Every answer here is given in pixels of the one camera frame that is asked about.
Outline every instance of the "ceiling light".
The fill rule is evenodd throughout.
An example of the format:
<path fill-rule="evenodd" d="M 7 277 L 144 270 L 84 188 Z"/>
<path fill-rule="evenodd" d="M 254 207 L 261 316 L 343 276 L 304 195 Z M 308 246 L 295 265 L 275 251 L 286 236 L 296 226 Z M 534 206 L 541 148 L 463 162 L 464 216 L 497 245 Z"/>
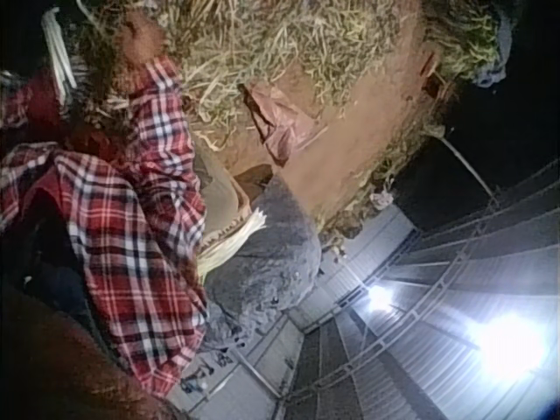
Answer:
<path fill-rule="evenodd" d="M 381 286 L 373 286 L 369 292 L 369 309 L 372 311 L 390 311 L 393 294 Z"/>
<path fill-rule="evenodd" d="M 510 314 L 478 329 L 485 371 L 496 379 L 517 380 L 543 362 L 545 346 L 538 325 Z"/>

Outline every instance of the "brown cloth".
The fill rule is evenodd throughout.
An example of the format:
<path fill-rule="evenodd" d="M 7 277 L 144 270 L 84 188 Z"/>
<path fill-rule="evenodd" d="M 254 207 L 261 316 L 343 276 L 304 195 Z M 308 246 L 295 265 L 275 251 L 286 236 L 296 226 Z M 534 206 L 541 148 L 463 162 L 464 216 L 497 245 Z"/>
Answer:
<path fill-rule="evenodd" d="M 79 324 L 2 290 L 3 413 L 9 419 L 188 419 L 116 367 Z"/>
<path fill-rule="evenodd" d="M 248 95 L 264 144 L 276 163 L 284 166 L 291 154 L 311 142 L 315 121 L 274 85 L 256 83 L 248 88 Z"/>

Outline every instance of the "plaid shirt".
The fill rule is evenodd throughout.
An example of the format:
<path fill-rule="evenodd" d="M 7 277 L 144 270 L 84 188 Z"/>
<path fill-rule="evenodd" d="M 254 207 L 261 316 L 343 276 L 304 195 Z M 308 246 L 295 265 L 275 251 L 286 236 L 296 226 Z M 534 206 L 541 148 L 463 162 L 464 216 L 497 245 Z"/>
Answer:
<path fill-rule="evenodd" d="M 205 206 L 174 65 L 157 59 L 133 94 L 124 159 L 20 144 L 0 169 L 0 234 L 38 188 L 54 197 L 112 345 L 143 387 L 164 396 L 204 335 L 206 301 L 194 265 Z M 22 126 L 32 93 L 3 98 L 2 126 Z"/>

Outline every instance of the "person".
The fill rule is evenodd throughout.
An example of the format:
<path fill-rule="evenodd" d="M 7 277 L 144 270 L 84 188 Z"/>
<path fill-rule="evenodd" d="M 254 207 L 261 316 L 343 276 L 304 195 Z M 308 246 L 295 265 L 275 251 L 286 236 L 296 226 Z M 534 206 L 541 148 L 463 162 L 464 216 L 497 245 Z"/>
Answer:
<path fill-rule="evenodd" d="M 64 150 L 62 139 L 34 143 L 46 133 L 28 127 L 32 138 L 8 151 L 0 169 L 3 286 L 78 320 L 158 397 L 193 360 L 207 317 L 195 263 L 206 208 L 178 70 L 163 41 L 142 13 L 127 15 L 118 42 L 133 129 L 119 159 Z M 32 125 L 31 109 L 49 95 L 41 86 L 2 96 L 0 141 Z"/>

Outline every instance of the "night sky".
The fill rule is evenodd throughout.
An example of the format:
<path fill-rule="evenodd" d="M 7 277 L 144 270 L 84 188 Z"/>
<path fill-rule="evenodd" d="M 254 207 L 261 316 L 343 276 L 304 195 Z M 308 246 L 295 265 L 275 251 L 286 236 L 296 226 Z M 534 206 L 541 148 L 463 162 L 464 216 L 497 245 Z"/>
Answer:
<path fill-rule="evenodd" d="M 507 78 L 470 85 L 445 118 L 448 140 L 492 187 L 506 189 L 558 157 L 560 3 L 528 0 L 514 32 Z M 395 183 L 397 204 L 428 230 L 484 206 L 465 167 L 431 139 Z"/>

